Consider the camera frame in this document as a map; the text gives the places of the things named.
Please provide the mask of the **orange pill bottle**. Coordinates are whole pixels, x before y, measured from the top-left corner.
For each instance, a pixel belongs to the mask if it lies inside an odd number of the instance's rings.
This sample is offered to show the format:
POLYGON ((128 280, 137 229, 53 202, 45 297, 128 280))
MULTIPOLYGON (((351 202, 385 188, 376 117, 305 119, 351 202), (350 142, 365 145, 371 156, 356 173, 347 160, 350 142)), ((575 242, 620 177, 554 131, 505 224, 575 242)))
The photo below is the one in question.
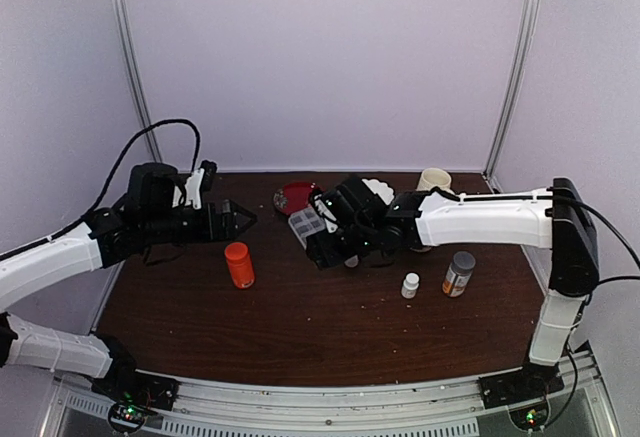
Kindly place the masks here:
POLYGON ((227 267, 234 285, 248 289, 254 284, 255 273, 249 248, 242 242, 233 242, 224 250, 227 267))

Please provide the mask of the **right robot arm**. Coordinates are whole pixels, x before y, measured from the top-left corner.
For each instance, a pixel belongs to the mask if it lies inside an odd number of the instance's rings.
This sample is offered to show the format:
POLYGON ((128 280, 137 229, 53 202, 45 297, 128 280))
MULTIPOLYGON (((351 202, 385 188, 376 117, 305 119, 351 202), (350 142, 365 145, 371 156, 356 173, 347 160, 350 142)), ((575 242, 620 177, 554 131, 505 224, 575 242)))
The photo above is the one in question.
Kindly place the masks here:
POLYGON ((384 182, 351 175, 309 198, 312 219, 300 242, 320 269, 373 252, 449 244, 505 244, 548 249, 551 274, 529 345, 513 376, 519 397, 535 397, 577 327, 599 282, 597 231, 573 183, 511 194, 454 194, 434 187, 395 193, 384 182))

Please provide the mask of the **clear plastic pill organizer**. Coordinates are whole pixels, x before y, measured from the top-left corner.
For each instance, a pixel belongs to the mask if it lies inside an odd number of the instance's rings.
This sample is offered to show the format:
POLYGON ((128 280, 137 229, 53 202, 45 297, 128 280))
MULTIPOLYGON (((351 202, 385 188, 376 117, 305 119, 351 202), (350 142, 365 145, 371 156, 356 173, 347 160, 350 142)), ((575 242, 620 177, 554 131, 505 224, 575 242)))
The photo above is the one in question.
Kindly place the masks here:
POLYGON ((307 238, 326 229, 325 221, 311 207, 292 213, 288 225, 301 246, 307 248, 307 238))

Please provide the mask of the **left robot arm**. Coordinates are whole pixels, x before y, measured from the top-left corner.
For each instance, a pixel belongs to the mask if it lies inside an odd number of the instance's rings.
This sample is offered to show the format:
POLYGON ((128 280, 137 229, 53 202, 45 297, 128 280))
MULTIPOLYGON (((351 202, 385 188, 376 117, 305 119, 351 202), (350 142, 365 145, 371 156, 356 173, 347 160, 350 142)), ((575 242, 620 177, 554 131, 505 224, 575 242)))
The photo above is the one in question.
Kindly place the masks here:
POLYGON ((102 379, 123 401, 137 399, 144 381, 122 344, 36 325, 12 313, 23 298, 76 275, 106 269, 156 245, 232 242, 257 217, 225 200, 206 203, 217 166, 205 161, 190 174, 170 165, 132 168, 125 194, 96 208, 59 236, 48 236, 1 258, 1 363, 102 379))

